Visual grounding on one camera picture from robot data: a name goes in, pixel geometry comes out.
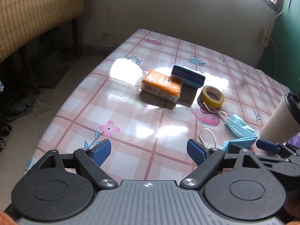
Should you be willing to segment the person's right hand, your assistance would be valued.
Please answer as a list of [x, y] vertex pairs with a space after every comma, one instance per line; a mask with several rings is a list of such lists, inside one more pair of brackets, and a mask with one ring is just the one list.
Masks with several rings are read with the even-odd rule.
[[290, 198], [285, 203], [286, 211], [295, 218], [294, 221], [287, 223], [287, 225], [300, 225], [300, 201], [299, 198]]

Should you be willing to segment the person's left hand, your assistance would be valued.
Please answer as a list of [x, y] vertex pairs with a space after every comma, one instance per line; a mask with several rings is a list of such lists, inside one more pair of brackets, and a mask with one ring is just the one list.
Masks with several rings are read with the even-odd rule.
[[0, 211], [0, 225], [17, 225], [17, 223], [8, 214]]

